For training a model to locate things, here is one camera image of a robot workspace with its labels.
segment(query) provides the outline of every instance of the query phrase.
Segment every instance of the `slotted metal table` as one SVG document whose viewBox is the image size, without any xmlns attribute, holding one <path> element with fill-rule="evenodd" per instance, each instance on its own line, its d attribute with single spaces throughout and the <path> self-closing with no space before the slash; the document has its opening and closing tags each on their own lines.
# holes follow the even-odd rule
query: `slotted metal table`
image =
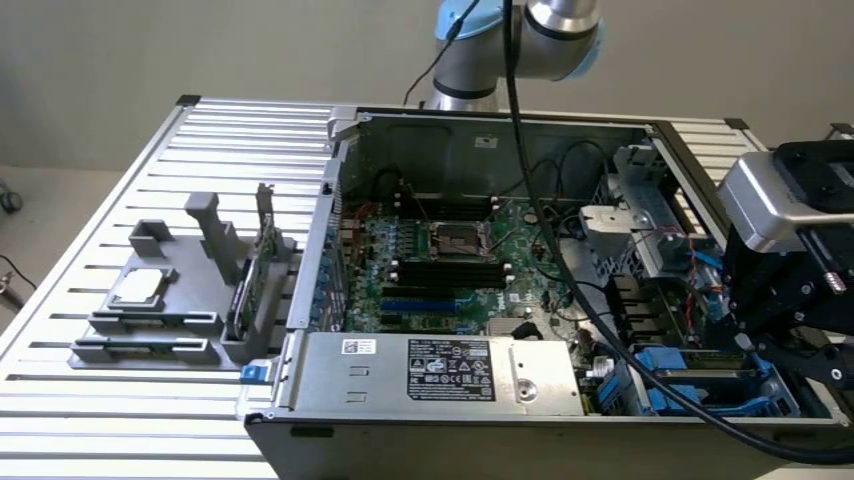
<svg viewBox="0 0 854 480">
<path fill-rule="evenodd" d="M 273 184 L 277 225 L 305 243 L 332 109 L 182 97 L 0 337 L 2 478 L 277 478 L 236 418 L 237 372 L 74 370 L 66 362 L 131 254 L 138 220 L 201 234 L 183 211 L 191 192 L 218 192 L 221 218 L 253 235 L 258 183 Z M 716 182 L 743 153 L 765 149 L 732 121 L 664 120 Z"/>
</svg>

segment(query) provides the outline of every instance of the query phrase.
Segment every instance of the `floor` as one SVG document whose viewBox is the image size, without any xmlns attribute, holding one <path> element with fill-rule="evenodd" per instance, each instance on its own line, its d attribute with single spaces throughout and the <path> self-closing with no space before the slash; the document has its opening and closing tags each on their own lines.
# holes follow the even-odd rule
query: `floor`
<svg viewBox="0 0 854 480">
<path fill-rule="evenodd" d="M 0 178 L 22 194 L 25 208 L 0 211 L 0 253 L 39 284 L 69 244 L 113 190 L 122 172 L 58 168 L 0 167 Z M 0 263 L 0 274 L 9 266 Z M 21 280 L 13 287 L 30 297 L 33 289 Z M 0 308 L 0 333 L 15 314 Z"/>
</svg>

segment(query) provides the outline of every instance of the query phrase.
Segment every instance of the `white wall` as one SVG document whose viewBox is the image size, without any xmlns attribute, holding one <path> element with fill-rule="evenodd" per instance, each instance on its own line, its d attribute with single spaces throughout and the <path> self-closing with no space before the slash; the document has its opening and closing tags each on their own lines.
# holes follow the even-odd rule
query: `white wall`
<svg viewBox="0 0 854 480">
<path fill-rule="evenodd" d="M 853 1 L 602 3 L 598 65 L 524 81 L 524 108 L 741 116 L 771 144 L 854 120 Z M 397 103 L 437 5 L 0 0 L 0 163 L 125 169 L 182 93 Z"/>
</svg>

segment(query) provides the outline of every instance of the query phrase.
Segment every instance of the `power supply label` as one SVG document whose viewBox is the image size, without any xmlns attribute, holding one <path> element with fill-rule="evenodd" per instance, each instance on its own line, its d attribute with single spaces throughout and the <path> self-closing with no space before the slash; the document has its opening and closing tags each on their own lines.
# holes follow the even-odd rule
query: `power supply label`
<svg viewBox="0 0 854 480">
<path fill-rule="evenodd" d="M 410 339 L 408 362 L 413 400 L 496 401 L 489 341 Z"/>
</svg>

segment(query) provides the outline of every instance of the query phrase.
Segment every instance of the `motherboard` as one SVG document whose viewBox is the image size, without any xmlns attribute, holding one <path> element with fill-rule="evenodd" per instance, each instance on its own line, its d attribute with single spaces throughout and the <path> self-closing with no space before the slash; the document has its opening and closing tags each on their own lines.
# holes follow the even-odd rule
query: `motherboard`
<svg viewBox="0 0 854 480">
<path fill-rule="evenodd" d="M 416 203 L 366 203 L 346 216 L 346 330 L 506 335 L 533 322 L 549 337 L 564 336 L 556 314 L 572 297 L 541 273 L 557 267 L 530 205 Z"/>
</svg>

